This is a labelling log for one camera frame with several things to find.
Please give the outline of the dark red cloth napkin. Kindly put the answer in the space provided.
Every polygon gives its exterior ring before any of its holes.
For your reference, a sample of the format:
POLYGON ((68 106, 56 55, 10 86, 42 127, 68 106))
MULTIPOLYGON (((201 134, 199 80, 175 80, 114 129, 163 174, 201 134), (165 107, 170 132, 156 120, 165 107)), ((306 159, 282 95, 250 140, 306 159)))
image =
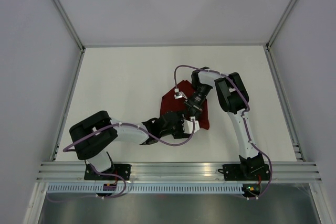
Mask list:
MULTIPOLYGON (((192 84, 188 80, 182 80, 177 84, 177 87, 180 91, 189 98, 195 92, 195 89, 192 87, 192 84)), ((174 88, 167 92, 161 100, 160 115, 165 114, 166 112, 176 112, 176 111, 186 111, 186 106, 184 104, 185 99, 175 99, 174 98, 174 88)), ((208 105, 207 100, 202 104, 203 112, 200 115, 198 121, 199 126, 202 129, 209 130, 210 124, 208 120, 208 105)))

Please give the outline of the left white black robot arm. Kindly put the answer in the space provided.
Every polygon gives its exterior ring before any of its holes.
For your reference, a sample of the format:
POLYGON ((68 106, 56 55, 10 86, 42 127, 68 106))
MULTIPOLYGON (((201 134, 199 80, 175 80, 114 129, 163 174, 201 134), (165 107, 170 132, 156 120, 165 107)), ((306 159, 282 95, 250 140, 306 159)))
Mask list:
POLYGON ((106 150, 111 143, 178 147, 190 141, 199 129, 196 118, 186 119, 182 111, 168 111, 138 124, 122 122, 111 118, 107 111, 99 111, 70 128, 72 143, 63 152, 75 152, 79 160, 108 180, 114 176, 113 161, 106 150))

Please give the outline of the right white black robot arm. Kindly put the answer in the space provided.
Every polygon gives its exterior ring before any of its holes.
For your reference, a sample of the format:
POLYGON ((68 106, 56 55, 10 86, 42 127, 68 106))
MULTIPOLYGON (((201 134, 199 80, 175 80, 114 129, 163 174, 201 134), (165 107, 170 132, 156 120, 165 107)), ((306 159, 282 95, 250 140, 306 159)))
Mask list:
POLYGON ((238 73, 222 74, 208 67, 194 68, 191 74, 195 92, 184 102, 189 116, 199 118, 203 114, 203 103, 211 89, 216 90, 220 108, 226 112, 234 127, 239 147, 239 167, 230 173, 231 168, 220 170, 229 180, 270 180, 271 164, 266 164, 261 151, 254 141, 249 124, 249 96, 238 73))

